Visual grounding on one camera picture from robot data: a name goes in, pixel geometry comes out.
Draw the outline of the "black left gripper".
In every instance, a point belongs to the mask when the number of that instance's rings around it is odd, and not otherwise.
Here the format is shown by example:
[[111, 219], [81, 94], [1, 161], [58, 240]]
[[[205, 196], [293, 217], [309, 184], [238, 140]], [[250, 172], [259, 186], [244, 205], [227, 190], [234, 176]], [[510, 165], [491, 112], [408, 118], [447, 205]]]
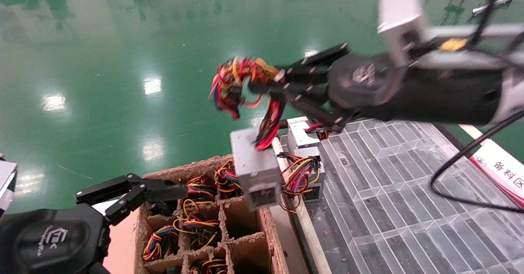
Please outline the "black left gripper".
[[[90, 205], [123, 196], [105, 210]], [[107, 274], [110, 225], [118, 225], [143, 204], [168, 216], [188, 196], [185, 184], [122, 175], [76, 193], [68, 209], [37, 209], [1, 218], [2, 274]]]

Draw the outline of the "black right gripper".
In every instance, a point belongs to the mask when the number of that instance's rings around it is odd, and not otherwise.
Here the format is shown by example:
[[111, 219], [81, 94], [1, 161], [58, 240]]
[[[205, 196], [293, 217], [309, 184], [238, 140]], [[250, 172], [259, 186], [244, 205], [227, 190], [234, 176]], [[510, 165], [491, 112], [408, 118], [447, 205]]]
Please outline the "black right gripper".
[[395, 67], [387, 54], [346, 54], [327, 73], [327, 95], [351, 119], [486, 125], [504, 70]]

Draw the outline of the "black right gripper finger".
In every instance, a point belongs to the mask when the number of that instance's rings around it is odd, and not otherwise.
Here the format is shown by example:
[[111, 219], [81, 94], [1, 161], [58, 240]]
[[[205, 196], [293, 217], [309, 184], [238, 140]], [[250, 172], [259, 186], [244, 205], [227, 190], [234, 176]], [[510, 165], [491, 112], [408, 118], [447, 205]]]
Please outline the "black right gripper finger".
[[331, 65], [348, 53], [348, 43], [342, 43], [292, 64], [276, 65], [275, 68], [284, 71], [287, 82], [326, 82]]
[[324, 128], [340, 132], [346, 124], [355, 120], [355, 111], [343, 109], [328, 97], [325, 87], [290, 82], [251, 82], [248, 86], [254, 94], [268, 95], [283, 106], [290, 106], [308, 118], [313, 118]]

